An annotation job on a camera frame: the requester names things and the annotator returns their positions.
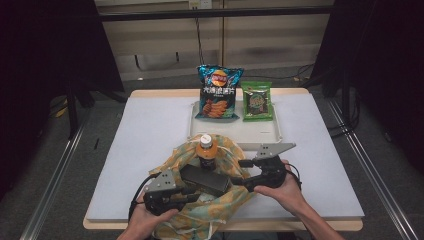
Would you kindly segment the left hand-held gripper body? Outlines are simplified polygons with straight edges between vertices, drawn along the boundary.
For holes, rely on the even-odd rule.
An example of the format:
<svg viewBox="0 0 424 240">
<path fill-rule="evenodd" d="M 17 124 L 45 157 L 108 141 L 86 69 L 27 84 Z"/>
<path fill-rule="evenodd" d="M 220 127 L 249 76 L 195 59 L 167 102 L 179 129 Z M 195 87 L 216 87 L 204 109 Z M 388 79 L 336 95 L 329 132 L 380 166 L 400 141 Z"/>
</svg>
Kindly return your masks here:
<svg viewBox="0 0 424 240">
<path fill-rule="evenodd" d="M 143 200 L 146 209 L 153 215 L 160 216 L 171 209 L 181 211 L 188 203 L 187 197 L 177 197 L 181 193 L 172 170 L 165 170 L 145 188 Z"/>
</svg>

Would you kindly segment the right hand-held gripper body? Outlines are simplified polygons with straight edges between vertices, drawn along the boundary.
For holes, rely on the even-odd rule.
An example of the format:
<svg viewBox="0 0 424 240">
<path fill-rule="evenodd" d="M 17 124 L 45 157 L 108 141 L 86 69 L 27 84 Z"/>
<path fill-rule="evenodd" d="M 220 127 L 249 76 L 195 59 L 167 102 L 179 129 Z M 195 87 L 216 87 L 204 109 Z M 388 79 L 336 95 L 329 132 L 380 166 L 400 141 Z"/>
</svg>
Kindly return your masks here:
<svg viewBox="0 0 424 240">
<path fill-rule="evenodd" d="M 295 146 L 295 143 L 263 143 L 260 145 L 256 156 L 251 159 L 254 166 L 261 170 L 259 175 L 250 177 L 254 188 L 258 185 L 278 188 L 283 184 L 287 170 L 280 159 L 280 154 Z"/>
</svg>

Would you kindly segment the orange slice print cloth bag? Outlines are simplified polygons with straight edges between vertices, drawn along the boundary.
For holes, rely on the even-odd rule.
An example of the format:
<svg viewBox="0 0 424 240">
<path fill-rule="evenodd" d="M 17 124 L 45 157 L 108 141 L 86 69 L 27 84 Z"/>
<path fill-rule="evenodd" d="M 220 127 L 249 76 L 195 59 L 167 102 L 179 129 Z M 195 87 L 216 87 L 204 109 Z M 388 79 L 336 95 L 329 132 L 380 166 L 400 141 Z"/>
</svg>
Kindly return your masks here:
<svg viewBox="0 0 424 240">
<path fill-rule="evenodd" d="M 248 178 L 250 173 L 243 170 L 238 161 L 245 158 L 243 150 L 230 138 L 213 134 L 218 145 L 215 157 L 216 172 L 229 177 Z M 171 169 L 176 182 L 182 184 L 179 170 L 187 164 L 199 165 L 196 147 L 200 135 L 190 138 L 176 147 L 171 156 L 160 166 L 149 171 L 150 174 Z M 237 210 L 254 196 L 244 186 L 232 185 L 221 197 L 202 193 L 194 203 L 188 203 L 169 221 L 159 224 L 153 237 L 159 240 L 208 240 L 216 227 L 225 224 Z"/>
</svg>

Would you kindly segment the black rectangular box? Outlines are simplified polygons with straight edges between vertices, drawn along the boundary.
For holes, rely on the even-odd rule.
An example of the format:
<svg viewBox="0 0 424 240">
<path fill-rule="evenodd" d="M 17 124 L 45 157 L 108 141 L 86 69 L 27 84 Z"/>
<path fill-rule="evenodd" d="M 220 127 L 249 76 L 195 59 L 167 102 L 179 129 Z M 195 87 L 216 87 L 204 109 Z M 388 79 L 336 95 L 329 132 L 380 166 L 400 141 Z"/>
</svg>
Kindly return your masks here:
<svg viewBox="0 0 424 240">
<path fill-rule="evenodd" d="M 180 176 L 186 184 L 215 197 L 224 195 L 230 186 L 228 176 L 190 164 L 180 170 Z"/>
</svg>

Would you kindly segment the white plastic tray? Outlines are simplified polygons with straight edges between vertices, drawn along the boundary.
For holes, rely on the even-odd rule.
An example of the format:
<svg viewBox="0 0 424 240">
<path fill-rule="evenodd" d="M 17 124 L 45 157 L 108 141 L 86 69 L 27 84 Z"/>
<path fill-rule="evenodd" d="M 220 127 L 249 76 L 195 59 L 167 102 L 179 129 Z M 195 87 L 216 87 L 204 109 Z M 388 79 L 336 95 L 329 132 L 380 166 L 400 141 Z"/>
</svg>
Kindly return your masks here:
<svg viewBox="0 0 424 240">
<path fill-rule="evenodd" d="M 197 118 L 199 102 L 192 104 L 192 116 L 188 135 L 216 134 L 230 138 L 243 150 L 256 151 L 262 143 L 280 143 L 283 139 L 276 115 L 272 121 L 248 122 L 243 120 L 243 102 L 237 101 L 235 113 L 238 119 Z"/>
</svg>

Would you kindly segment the orange juice bottle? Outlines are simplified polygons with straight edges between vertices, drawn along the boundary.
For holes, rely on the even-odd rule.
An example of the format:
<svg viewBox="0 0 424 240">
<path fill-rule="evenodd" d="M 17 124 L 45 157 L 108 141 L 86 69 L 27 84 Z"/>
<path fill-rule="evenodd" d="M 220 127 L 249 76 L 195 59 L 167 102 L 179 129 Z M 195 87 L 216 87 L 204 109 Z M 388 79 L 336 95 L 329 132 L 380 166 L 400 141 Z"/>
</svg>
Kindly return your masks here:
<svg viewBox="0 0 424 240">
<path fill-rule="evenodd" d="M 200 166 L 206 170 L 215 170 L 217 152 L 218 146 L 216 140 L 209 134 L 203 134 L 196 147 L 196 154 L 200 160 Z"/>
</svg>

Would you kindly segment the green snack packet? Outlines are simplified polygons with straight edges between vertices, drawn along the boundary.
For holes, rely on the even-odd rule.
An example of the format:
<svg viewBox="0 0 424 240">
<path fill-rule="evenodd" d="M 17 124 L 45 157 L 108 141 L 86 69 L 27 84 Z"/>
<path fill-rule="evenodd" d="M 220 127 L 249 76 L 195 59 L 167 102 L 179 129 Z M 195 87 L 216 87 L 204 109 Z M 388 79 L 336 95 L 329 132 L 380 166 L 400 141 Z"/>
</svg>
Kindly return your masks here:
<svg viewBox="0 0 424 240">
<path fill-rule="evenodd" d="M 241 84 L 244 121 L 271 121 L 271 82 L 247 81 Z"/>
</svg>

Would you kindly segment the blue potato chips bag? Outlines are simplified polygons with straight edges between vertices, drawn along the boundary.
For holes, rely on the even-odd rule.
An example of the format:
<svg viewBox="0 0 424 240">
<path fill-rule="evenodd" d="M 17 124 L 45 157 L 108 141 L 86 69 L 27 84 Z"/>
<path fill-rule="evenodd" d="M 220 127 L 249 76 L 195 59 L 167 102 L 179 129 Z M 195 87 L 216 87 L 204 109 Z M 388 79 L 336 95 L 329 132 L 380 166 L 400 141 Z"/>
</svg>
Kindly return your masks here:
<svg viewBox="0 0 424 240">
<path fill-rule="evenodd" d="M 197 70 L 202 84 L 197 118 L 237 119 L 236 89 L 244 69 L 200 65 Z"/>
</svg>

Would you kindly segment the person's left hand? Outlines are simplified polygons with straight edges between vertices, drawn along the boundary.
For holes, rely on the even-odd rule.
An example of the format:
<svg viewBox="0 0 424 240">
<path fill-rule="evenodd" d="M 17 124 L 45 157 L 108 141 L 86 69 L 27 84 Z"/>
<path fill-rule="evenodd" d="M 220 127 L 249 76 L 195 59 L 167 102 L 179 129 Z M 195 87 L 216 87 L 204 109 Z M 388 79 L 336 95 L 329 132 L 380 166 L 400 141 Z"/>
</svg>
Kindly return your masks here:
<svg viewBox="0 0 424 240">
<path fill-rule="evenodd" d="M 178 214 L 177 209 L 170 209 L 160 216 L 150 213 L 144 204 L 138 204 L 132 214 L 127 229 L 125 231 L 144 232 L 152 234 L 155 228 L 163 222 L 169 221 Z"/>
</svg>

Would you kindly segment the person's right hand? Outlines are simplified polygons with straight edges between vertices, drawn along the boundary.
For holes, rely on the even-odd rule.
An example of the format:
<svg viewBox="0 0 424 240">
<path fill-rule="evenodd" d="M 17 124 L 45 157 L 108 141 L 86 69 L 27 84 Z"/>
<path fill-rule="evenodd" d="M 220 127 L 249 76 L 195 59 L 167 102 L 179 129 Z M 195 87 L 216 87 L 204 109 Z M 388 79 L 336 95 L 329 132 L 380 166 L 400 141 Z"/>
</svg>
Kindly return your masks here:
<svg viewBox="0 0 424 240">
<path fill-rule="evenodd" d="M 285 210 L 298 218 L 308 215 L 311 210 L 291 174 L 285 177 L 283 184 L 278 188 L 258 185 L 254 188 L 254 191 L 275 199 Z"/>
</svg>

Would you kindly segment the dark curtain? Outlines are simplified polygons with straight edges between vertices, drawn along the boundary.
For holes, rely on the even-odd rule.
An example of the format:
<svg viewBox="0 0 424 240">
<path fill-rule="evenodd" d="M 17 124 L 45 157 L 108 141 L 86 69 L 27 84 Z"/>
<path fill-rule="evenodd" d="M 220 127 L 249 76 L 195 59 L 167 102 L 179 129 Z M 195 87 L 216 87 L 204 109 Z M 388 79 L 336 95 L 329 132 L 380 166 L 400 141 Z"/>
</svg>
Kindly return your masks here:
<svg viewBox="0 0 424 240">
<path fill-rule="evenodd" d="M 344 81 L 424 175 L 424 0 L 334 0 L 311 79 Z"/>
<path fill-rule="evenodd" d="M 53 98 L 123 84 L 94 0 L 0 0 L 0 200 L 30 161 Z"/>
</svg>

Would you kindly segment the black horizontal bar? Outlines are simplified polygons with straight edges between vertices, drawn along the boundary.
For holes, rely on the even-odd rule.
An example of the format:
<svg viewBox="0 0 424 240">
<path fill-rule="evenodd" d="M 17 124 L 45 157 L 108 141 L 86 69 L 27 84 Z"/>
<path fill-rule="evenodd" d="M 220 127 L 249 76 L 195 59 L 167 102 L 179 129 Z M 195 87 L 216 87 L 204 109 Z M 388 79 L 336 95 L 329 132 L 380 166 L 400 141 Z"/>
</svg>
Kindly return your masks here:
<svg viewBox="0 0 424 240">
<path fill-rule="evenodd" d="M 277 8 L 232 8 L 232 9 L 200 9 L 175 10 L 155 12 L 128 12 L 104 13 L 99 15 L 102 22 L 114 21 L 141 21 L 141 20 L 171 20 L 191 18 L 216 17 L 248 17 L 248 16 L 275 16 L 275 15 L 312 15 L 330 14 L 334 6 L 304 6 L 304 7 L 277 7 Z"/>
</svg>

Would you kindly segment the aluminium floor rail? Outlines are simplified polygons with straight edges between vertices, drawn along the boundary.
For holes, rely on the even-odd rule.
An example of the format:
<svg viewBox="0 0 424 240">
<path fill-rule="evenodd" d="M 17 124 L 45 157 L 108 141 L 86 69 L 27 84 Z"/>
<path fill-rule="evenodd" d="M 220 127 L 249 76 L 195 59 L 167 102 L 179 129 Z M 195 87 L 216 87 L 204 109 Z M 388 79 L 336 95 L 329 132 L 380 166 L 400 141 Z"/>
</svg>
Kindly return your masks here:
<svg viewBox="0 0 424 240">
<path fill-rule="evenodd" d="M 57 191 L 64 178 L 64 174 L 71 162 L 73 155 L 79 145 L 80 139 L 85 130 L 86 123 L 83 122 L 76 129 L 73 136 L 68 140 L 67 145 L 59 159 L 55 171 L 29 221 L 24 228 L 19 240 L 37 240 L 44 225 L 45 219 L 53 205 Z"/>
<path fill-rule="evenodd" d="M 338 125 L 342 129 L 342 134 L 349 142 L 350 147 L 355 153 L 356 158 L 359 160 L 390 219 L 400 233 L 401 238 L 403 240 L 419 240 L 411 222 L 393 197 L 392 193 L 389 191 L 356 133 L 347 127 L 346 122 L 342 117 L 342 110 L 337 102 L 335 100 L 329 100 L 328 105 L 337 120 Z"/>
</svg>

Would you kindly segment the white wall socket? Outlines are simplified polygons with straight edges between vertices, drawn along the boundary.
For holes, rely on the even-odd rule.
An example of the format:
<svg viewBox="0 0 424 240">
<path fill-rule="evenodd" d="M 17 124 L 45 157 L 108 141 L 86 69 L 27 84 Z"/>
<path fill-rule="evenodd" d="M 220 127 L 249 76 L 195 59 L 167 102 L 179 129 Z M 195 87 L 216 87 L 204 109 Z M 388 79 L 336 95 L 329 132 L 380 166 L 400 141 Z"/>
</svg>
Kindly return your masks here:
<svg viewBox="0 0 424 240">
<path fill-rule="evenodd" d="M 188 3 L 189 3 L 190 10 L 212 8 L 212 0 L 189 0 Z"/>
</svg>

